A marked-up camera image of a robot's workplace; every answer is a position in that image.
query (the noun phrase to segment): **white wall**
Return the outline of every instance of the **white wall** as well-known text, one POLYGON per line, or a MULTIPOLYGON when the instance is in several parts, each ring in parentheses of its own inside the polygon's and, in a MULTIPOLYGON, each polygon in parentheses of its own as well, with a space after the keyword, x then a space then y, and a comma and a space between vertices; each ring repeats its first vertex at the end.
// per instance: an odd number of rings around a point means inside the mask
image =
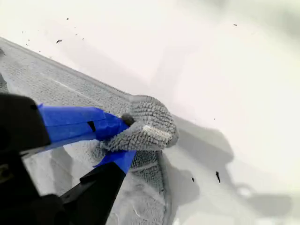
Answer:
POLYGON ((173 224, 300 223, 300 2, 0 0, 0 36, 167 105, 173 224))

